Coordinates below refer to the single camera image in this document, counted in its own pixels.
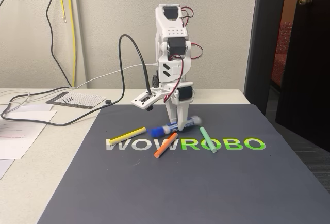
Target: floor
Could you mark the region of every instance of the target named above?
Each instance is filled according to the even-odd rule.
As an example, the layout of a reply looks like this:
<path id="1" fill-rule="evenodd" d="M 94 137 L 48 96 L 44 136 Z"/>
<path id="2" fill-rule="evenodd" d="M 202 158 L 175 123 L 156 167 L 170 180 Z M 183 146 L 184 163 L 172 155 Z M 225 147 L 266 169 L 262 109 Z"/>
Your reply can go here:
<path id="1" fill-rule="evenodd" d="M 266 118 L 330 193 L 330 152 L 316 146 L 314 143 L 275 122 L 278 98 L 279 92 L 271 87 L 268 96 Z"/>

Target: door knob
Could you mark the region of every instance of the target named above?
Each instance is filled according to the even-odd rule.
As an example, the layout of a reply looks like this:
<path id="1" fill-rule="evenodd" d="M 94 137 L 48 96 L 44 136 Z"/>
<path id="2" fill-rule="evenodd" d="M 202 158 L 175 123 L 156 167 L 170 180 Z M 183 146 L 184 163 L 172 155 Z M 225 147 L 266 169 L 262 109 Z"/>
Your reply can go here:
<path id="1" fill-rule="evenodd" d="M 310 5 L 312 0 L 299 0 L 299 5 L 304 6 L 306 4 Z"/>

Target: orange chalk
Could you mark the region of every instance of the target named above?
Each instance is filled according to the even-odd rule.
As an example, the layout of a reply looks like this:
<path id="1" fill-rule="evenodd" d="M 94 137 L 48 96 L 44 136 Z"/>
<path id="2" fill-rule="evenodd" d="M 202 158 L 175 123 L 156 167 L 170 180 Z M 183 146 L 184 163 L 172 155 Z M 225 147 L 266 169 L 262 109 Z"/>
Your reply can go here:
<path id="1" fill-rule="evenodd" d="M 170 138 L 167 141 L 165 141 L 157 151 L 154 152 L 154 157 L 159 158 L 162 155 L 162 153 L 170 146 L 170 144 L 172 144 L 172 142 L 175 141 L 175 139 L 177 137 L 178 137 L 178 134 L 173 133 L 170 136 Z"/>

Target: blue marker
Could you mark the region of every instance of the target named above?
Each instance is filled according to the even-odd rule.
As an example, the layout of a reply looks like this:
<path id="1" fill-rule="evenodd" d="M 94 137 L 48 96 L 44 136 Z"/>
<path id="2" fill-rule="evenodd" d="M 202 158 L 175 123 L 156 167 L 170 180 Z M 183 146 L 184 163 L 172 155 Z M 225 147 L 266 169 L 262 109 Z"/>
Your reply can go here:
<path id="1" fill-rule="evenodd" d="M 195 125 L 201 125 L 201 124 L 202 124 L 202 120 L 198 116 L 193 116 L 191 118 L 188 118 L 185 128 L 195 126 Z M 157 137 L 161 137 L 164 135 L 174 133 L 176 131 L 178 131 L 177 122 L 171 123 L 169 125 L 149 129 L 148 133 L 150 134 L 151 137 L 157 138 Z"/>

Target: white wall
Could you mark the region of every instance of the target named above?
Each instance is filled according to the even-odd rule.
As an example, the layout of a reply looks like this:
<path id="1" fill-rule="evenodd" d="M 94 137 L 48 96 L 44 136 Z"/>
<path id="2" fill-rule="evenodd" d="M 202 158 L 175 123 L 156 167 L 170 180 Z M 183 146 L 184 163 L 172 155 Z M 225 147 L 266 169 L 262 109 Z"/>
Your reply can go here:
<path id="1" fill-rule="evenodd" d="M 44 14 L 48 1 L 6 0 L 0 7 L 0 87 L 65 85 L 50 55 Z M 187 78 L 196 88 L 243 90 L 255 0 L 79 1 L 88 78 L 119 68 L 118 38 L 123 33 L 135 39 L 146 63 L 154 63 L 154 9 L 160 3 L 179 3 L 194 9 L 187 26 L 190 40 L 204 48 L 204 56 L 193 62 Z M 59 0 L 54 0 L 49 13 L 54 52 L 71 78 L 71 31 L 62 21 Z M 124 66 L 140 63 L 128 40 L 123 41 L 122 51 Z M 149 68 L 150 79 L 155 70 Z M 127 88 L 144 88 L 142 68 L 125 71 L 125 81 Z M 121 88 L 120 75 L 98 79 L 90 87 Z"/>
<path id="2" fill-rule="evenodd" d="M 193 8 L 187 26 L 190 40 L 204 48 L 187 79 L 196 88 L 243 90 L 255 0 L 80 0 L 89 78 L 119 68 L 118 38 L 131 35 L 146 63 L 154 63 L 155 7 L 179 3 Z M 134 47 L 123 42 L 123 64 L 139 63 Z M 150 77 L 155 73 L 150 68 Z M 128 87 L 144 88 L 142 68 L 125 72 Z M 120 88 L 120 76 L 112 75 L 90 84 L 94 88 Z"/>
<path id="3" fill-rule="evenodd" d="M 5 0 L 0 7 L 0 87 L 52 88 L 67 82 L 51 52 L 46 19 L 49 0 Z M 54 31 L 54 54 L 72 81 L 70 16 L 64 23 L 59 0 L 48 12 Z"/>

